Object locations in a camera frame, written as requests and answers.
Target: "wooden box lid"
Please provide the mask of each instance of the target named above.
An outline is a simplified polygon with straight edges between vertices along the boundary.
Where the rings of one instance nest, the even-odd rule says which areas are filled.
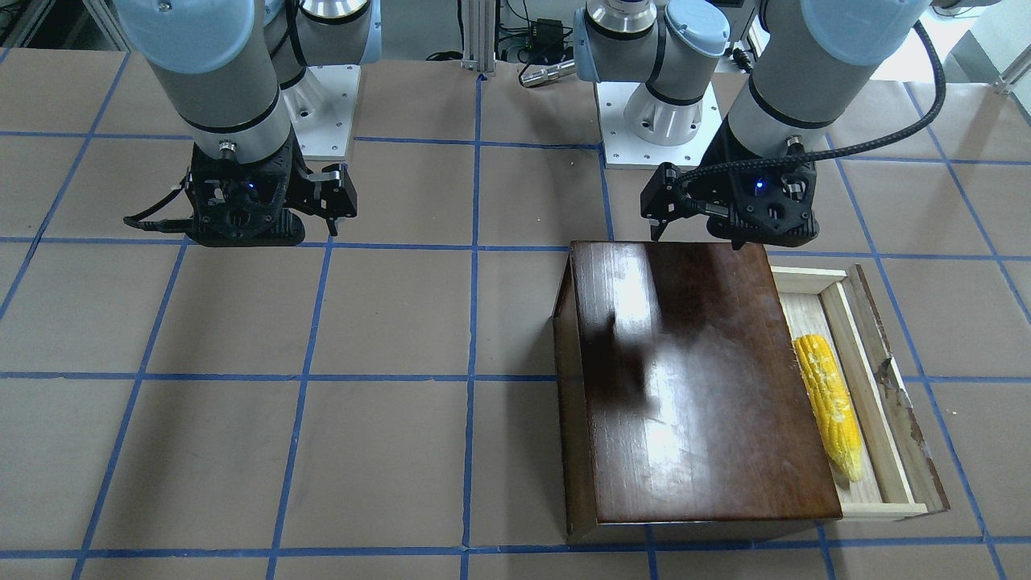
[[[575,242],[570,269],[599,523],[841,517],[762,246]]]

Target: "yellow corn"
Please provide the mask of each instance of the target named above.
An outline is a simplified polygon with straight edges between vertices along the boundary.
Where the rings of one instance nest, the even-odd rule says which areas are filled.
[[[862,436],[849,388],[834,362],[834,353],[827,340],[820,335],[800,337],[794,344],[824,450],[849,481],[859,481],[863,475]]]

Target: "brown paper floor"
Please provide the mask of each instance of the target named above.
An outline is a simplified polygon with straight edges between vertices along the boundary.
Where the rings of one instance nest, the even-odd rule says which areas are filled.
[[[309,220],[299,247],[212,250],[121,224],[191,147],[139,56],[0,58],[0,578],[1031,575],[1031,127],[1009,98],[953,86],[931,131],[821,163],[824,233],[771,248],[866,267],[953,511],[569,553],[565,246],[647,234],[650,172],[601,165],[589,84],[368,66],[360,217],[332,243]],[[724,109],[742,79],[717,79]],[[830,138],[931,95],[871,82]],[[691,219],[666,239],[708,238]]]

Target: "wooden box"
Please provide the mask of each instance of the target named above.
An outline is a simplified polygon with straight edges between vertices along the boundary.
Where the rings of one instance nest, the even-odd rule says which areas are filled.
[[[575,242],[555,310],[570,543],[766,540],[949,508],[862,271],[724,243]],[[864,477],[829,466],[791,347],[832,342]]]

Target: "light blue joint cap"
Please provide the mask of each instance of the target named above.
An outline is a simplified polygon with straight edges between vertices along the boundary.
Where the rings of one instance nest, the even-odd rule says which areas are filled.
[[[689,46],[707,57],[722,57],[730,39],[730,23],[720,8],[705,0],[669,0],[669,29]]]
[[[576,76],[588,82],[601,82],[598,67],[591,53],[591,37],[587,33],[587,11],[577,8],[573,16],[573,60],[576,61]]]
[[[931,0],[802,0],[812,37],[835,59],[872,66],[902,45]]]
[[[372,0],[369,10],[371,11],[369,36],[365,39],[365,52],[362,53],[362,60],[358,64],[377,62],[384,54],[383,15],[379,0]]]
[[[268,26],[275,16],[282,10],[284,0],[265,0],[265,22],[262,26]]]
[[[171,8],[162,10],[162,4]],[[181,74],[225,66],[246,45],[256,10],[251,0],[115,0],[129,40],[152,63]]]

